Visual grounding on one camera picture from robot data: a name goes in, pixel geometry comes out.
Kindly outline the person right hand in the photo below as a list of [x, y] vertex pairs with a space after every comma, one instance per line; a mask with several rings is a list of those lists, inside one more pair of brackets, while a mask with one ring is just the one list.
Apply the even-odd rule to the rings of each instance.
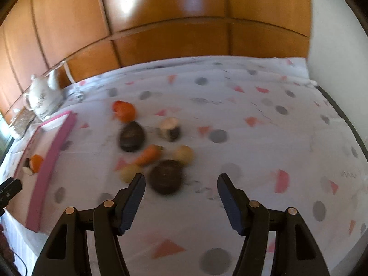
[[14, 263], [14, 252], [11, 250], [8, 240], [4, 235], [3, 225], [0, 224], [0, 251], [3, 257], [11, 264]]

